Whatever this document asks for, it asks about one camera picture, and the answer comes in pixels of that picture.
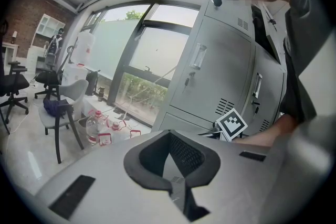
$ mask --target brick wall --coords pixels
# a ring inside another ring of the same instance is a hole
[[[75,17],[74,13],[53,0],[12,0],[6,14],[9,29],[4,36],[4,41],[11,42],[13,32],[17,31],[15,44],[19,45],[18,57],[27,57],[28,49],[43,14],[66,24],[63,38]],[[44,40],[37,38],[34,40],[34,45],[43,47],[44,42]]]

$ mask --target window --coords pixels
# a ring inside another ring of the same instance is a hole
[[[97,92],[104,87],[109,105],[148,125],[155,121],[198,14],[198,6],[178,5],[188,4],[118,5],[92,14],[82,29],[96,38],[88,68],[100,70]]]

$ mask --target floor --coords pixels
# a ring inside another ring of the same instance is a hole
[[[26,75],[26,79],[30,81],[32,76]],[[20,91],[19,96],[28,97],[26,105],[29,107],[29,114],[26,115],[24,109],[13,107],[8,124],[11,135],[7,135],[4,127],[0,124],[0,150],[2,152],[0,163],[15,184],[33,195],[58,172],[91,151],[100,148],[99,145],[91,145],[85,135],[80,133],[81,141],[85,147],[84,150],[80,150],[72,130],[61,127],[59,147],[62,163],[57,163],[54,130],[49,130],[49,134],[45,135],[44,126],[38,115],[38,108],[43,105],[44,95],[34,99],[34,93],[43,90],[43,85],[35,83],[35,87],[30,86]],[[95,98],[90,98],[90,102],[95,103]],[[0,103],[6,100],[6,96],[0,97]],[[108,110],[106,104],[99,102],[99,105],[102,111]],[[7,108],[2,108],[4,115]],[[118,115],[113,115],[113,112],[109,111],[109,118],[113,118],[113,116],[117,117]],[[135,120],[132,120],[129,125],[141,129],[142,133],[150,132],[150,128]]]

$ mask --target white table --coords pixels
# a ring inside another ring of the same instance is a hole
[[[5,58],[4,58],[4,69],[9,70],[11,67],[8,62],[16,61],[17,49],[19,47],[18,44],[11,44],[8,42],[2,42],[2,47],[6,48]]]

